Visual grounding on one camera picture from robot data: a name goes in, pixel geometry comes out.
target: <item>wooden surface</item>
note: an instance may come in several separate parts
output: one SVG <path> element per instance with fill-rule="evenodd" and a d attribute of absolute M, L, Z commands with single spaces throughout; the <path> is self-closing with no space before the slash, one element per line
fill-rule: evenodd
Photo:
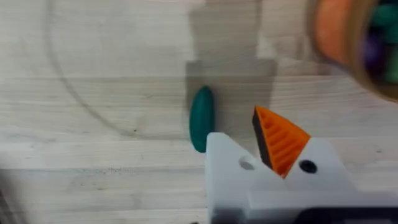
<path fill-rule="evenodd" d="M 255 148 L 267 106 L 398 192 L 398 106 L 316 56 L 309 0 L 0 0 L 2 191 L 22 223 L 206 223 L 194 92 Z"/>

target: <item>green oval object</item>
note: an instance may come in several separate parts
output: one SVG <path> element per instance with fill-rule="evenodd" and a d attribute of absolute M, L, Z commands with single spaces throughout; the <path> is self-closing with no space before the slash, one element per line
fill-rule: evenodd
<path fill-rule="evenodd" d="M 398 44 L 398 20 L 395 24 L 385 28 L 383 39 L 389 44 Z"/>
<path fill-rule="evenodd" d="M 206 152 L 207 135 L 215 130 L 214 96 L 208 86 L 202 87 L 192 102 L 189 117 L 191 142 L 196 151 Z"/>
<path fill-rule="evenodd" d="M 385 80 L 391 84 L 398 84 L 398 48 L 396 47 L 387 63 Z"/>
<path fill-rule="evenodd" d="M 398 8 L 395 4 L 381 4 L 373 13 L 371 25 L 374 27 L 391 26 L 398 18 Z"/>

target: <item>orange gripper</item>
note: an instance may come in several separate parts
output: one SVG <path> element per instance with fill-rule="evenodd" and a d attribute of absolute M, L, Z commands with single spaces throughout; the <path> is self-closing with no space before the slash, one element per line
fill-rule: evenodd
<path fill-rule="evenodd" d="M 252 122 L 262 162 L 285 178 L 311 136 L 260 106 L 254 108 Z"/>

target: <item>black hole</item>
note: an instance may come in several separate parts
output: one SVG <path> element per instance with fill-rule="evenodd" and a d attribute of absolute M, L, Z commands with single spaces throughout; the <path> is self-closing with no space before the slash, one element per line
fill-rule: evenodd
<path fill-rule="evenodd" d="M 309 174 L 314 174 L 318 170 L 317 165 L 315 165 L 315 163 L 310 160 L 300 161 L 299 166 L 304 172 L 307 172 Z"/>

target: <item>screw hole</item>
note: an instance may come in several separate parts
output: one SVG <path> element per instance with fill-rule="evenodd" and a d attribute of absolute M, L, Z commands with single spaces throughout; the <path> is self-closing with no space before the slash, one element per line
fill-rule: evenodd
<path fill-rule="evenodd" d="M 250 158 L 244 156 L 239 159 L 239 165 L 244 169 L 244 170 L 254 170 L 254 165 L 251 164 Z"/>
<path fill-rule="evenodd" d="M 304 172 L 309 174 L 314 174 L 318 171 L 317 165 L 310 160 L 300 161 L 299 166 Z"/>

